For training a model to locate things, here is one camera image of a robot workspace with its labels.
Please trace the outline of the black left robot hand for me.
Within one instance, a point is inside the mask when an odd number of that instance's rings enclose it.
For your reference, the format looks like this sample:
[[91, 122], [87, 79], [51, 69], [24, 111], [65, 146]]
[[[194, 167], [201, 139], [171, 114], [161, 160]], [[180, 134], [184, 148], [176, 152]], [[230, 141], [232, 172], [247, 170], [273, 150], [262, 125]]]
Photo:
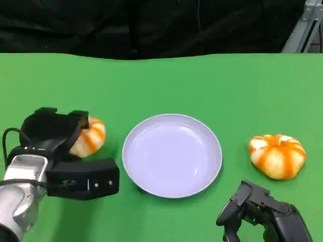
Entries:
[[20, 144], [31, 144], [53, 153], [68, 153], [80, 137], [82, 129], [89, 127], [88, 111], [74, 110], [68, 114], [57, 113], [53, 107], [41, 107], [25, 118]]

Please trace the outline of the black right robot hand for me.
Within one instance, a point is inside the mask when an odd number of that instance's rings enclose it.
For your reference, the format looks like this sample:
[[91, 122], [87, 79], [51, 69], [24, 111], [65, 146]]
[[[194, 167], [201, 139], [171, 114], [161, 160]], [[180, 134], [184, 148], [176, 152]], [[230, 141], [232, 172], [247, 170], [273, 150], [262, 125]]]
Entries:
[[313, 241], [299, 210], [280, 202], [270, 191], [242, 180], [236, 193], [220, 212], [216, 225], [224, 227], [223, 241], [240, 241], [242, 221], [264, 227], [264, 241]]

